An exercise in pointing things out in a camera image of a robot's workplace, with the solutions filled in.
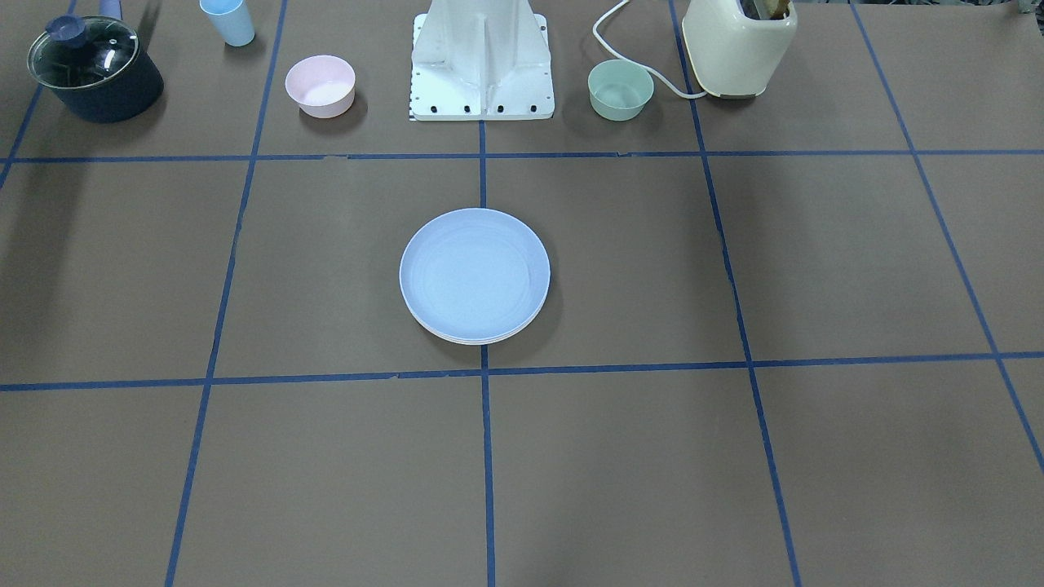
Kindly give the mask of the blue plate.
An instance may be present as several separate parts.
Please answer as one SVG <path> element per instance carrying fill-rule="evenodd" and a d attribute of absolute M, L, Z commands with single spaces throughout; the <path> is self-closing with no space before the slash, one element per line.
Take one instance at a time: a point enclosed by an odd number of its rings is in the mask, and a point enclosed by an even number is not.
<path fill-rule="evenodd" d="M 551 256 L 514 216 L 466 208 L 418 229 L 398 276 L 419 324 L 451 337 L 489 338 L 533 322 L 551 290 Z"/>

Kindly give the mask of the cream plate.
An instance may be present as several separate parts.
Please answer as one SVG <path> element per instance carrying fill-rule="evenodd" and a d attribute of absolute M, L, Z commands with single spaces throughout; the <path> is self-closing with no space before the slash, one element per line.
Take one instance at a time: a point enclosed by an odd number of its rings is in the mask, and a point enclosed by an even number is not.
<path fill-rule="evenodd" d="M 482 345 L 488 345 L 489 343 L 502 342 L 504 339 L 508 339 L 511 337 L 514 337 L 516 334 L 518 334 L 519 332 L 522 332 L 527 327 L 529 327 L 529 323 L 522 324 L 522 326 L 520 326 L 519 328 L 515 328 L 514 330 L 511 330 L 511 331 L 508 331 L 506 333 L 503 333 L 503 334 L 500 334 L 500 335 L 496 335 L 496 337 L 489 337 L 489 338 L 460 338 L 460 337 L 451 337 L 450 334 L 448 334 L 446 332 L 441 332 L 440 330 L 437 330 L 436 328 L 430 326 L 429 324 L 424 324 L 422 322 L 420 324 L 422 325 L 422 327 L 425 328 L 425 330 L 427 330 L 428 332 L 436 335 L 436 337 L 438 337 L 441 339 L 448 341 L 448 342 L 454 342 L 454 343 L 461 343 L 462 345 L 468 345 L 468 346 L 482 346 Z"/>

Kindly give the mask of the green bowl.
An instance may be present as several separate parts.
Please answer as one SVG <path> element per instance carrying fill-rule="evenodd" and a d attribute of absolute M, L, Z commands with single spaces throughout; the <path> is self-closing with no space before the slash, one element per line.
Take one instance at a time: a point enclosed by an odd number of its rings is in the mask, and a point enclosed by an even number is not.
<path fill-rule="evenodd" d="M 640 64 L 626 60 L 606 60 L 596 64 L 586 78 L 589 103 L 608 121 L 630 121 L 652 99 L 652 75 Z"/>

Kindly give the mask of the pink bowl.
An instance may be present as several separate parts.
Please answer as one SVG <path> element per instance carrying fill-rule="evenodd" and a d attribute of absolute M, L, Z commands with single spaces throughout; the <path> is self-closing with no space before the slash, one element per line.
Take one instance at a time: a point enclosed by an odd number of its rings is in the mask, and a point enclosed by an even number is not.
<path fill-rule="evenodd" d="M 343 115 L 355 103 L 356 72 L 342 57 L 313 55 L 290 68 L 284 87 L 306 115 L 330 119 Z"/>

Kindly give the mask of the cream toaster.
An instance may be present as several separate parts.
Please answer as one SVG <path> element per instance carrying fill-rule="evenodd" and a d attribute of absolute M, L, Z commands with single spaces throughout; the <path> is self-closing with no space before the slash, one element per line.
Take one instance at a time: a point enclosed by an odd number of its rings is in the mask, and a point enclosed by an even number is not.
<path fill-rule="evenodd" d="M 791 1 L 690 1 L 681 23 L 701 89 L 723 99 L 760 96 L 797 27 Z"/>

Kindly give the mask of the light blue cup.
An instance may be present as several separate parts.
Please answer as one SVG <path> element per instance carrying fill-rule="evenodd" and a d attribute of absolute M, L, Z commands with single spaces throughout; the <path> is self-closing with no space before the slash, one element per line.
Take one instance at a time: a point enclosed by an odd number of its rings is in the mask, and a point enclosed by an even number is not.
<path fill-rule="evenodd" d="M 256 37 L 246 1 L 199 1 L 199 8 L 223 39 L 226 45 L 242 47 Z"/>

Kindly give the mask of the dark blue lidded pot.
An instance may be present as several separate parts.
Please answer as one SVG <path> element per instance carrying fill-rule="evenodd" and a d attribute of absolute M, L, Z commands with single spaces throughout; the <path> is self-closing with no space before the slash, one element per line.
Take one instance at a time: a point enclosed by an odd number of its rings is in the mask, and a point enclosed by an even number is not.
<path fill-rule="evenodd" d="M 138 116 L 165 88 L 120 1 L 100 1 L 96 15 L 65 11 L 49 20 L 27 51 L 26 67 L 72 114 L 93 123 Z"/>

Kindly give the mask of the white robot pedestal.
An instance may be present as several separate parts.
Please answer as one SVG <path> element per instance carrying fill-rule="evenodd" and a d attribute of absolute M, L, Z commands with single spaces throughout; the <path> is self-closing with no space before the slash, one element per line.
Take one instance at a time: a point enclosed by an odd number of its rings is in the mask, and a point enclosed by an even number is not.
<path fill-rule="evenodd" d="M 555 114 L 551 42 L 529 1 L 433 1 L 414 17 L 414 121 L 530 121 Z"/>

